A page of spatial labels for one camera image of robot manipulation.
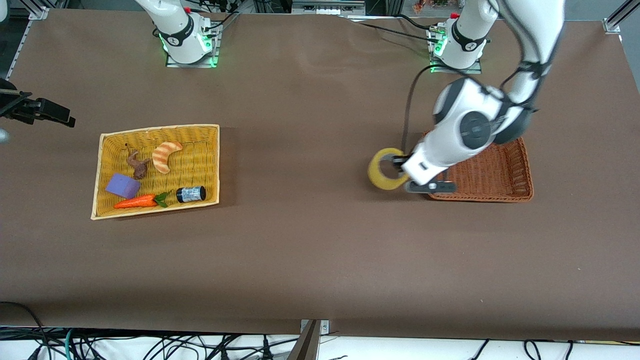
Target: purple block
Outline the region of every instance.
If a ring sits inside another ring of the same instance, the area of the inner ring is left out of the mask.
[[[131,179],[129,176],[115,173],[111,176],[111,180],[109,180],[105,190],[125,199],[133,199],[136,197],[138,190],[140,190],[140,182]]]

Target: orange carrot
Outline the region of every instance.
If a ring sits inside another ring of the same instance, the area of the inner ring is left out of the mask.
[[[149,206],[160,205],[163,208],[166,208],[166,204],[164,200],[169,193],[162,193],[159,195],[154,195],[152,193],[148,193],[146,195],[142,195],[139,197],[135,197],[129,200],[120,201],[118,204],[113,206],[114,209],[129,209],[129,208],[146,208]]]

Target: yellow basket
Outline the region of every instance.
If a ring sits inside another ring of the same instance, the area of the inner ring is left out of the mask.
[[[167,208],[114,209],[113,206],[123,198],[108,193],[105,188],[115,173],[133,177],[133,167],[127,164],[127,157],[138,150],[138,160],[151,158],[153,150],[163,142],[176,141],[182,144],[182,150],[169,155],[167,165],[169,174],[162,174],[150,161],[147,175],[139,180],[138,195],[168,192]],[[129,217],[140,214],[159,213],[161,211],[200,208],[215,205],[220,200],[220,127],[212,124],[176,125],[149,127],[102,134],[98,150],[98,171],[95,176],[93,193],[92,220]],[[203,201],[180,203],[176,199],[178,188],[204,186],[207,198]]]

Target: yellow ring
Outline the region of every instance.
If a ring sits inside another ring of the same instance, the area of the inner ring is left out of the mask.
[[[409,180],[409,175],[404,174],[397,179],[390,179],[384,176],[384,174],[382,174],[382,170],[380,170],[380,162],[383,161],[383,158],[385,156],[404,156],[404,154],[399,149],[395,149],[393,147],[388,147],[386,149],[378,151],[369,163],[367,175],[369,175],[369,180],[371,181],[371,183],[377,188],[380,188],[382,190],[397,189],[407,180]]]

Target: tabletop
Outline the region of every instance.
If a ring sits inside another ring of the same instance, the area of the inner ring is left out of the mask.
[[[4,300],[64,327],[295,333],[328,318],[371,336],[640,338],[640,98],[599,22],[566,23],[524,136],[523,204],[369,183],[428,65],[420,40],[330,15],[240,15],[217,68],[168,69],[153,28],[144,12],[91,10],[33,24],[11,81],[77,123],[2,121]],[[499,85],[519,48],[501,21],[490,38],[477,77]],[[422,77],[410,142],[456,78]],[[203,123],[221,126],[220,204],[90,220],[101,133]]]

